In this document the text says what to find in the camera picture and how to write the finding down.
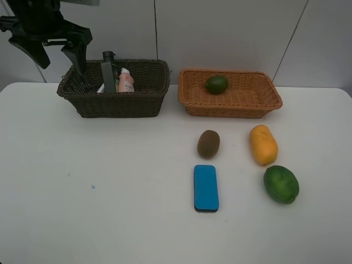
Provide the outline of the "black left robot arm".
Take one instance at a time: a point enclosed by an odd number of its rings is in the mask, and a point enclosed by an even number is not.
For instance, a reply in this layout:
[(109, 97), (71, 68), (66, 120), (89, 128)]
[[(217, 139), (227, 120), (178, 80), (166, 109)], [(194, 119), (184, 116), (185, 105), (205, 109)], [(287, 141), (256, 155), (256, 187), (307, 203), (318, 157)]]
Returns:
[(9, 43), (46, 69), (50, 59), (45, 46), (62, 46), (76, 71), (86, 71), (86, 49), (92, 41), (90, 29), (63, 18), (60, 1), (7, 1), (13, 16), (1, 16), (1, 31), (10, 31)]

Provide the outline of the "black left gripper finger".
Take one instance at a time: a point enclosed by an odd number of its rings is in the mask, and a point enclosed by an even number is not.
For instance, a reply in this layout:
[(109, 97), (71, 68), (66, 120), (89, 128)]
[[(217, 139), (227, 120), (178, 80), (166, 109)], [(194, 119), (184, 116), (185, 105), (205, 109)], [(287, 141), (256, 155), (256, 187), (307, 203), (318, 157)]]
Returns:
[(69, 58), (77, 73), (83, 75), (86, 72), (86, 42), (65, 41), (61, 51)]
[(46, 69), (50, 65), (50, 59), (41, 41), (13, 35), (9, 39), (9, 43), (27, 54), (42, 69)]

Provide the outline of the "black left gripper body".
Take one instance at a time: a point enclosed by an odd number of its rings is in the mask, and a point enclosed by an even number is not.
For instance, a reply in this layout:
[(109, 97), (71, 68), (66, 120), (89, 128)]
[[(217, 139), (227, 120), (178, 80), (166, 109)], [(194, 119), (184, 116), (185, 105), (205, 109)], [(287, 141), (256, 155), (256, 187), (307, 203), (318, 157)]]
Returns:
[(13, 16), (1, 16), (1, 31), (15, 36), (47, 42), (54, 39), (66, 41), (92, 41), (90, 29), (64, 19), (60, 1), (7, 1)]

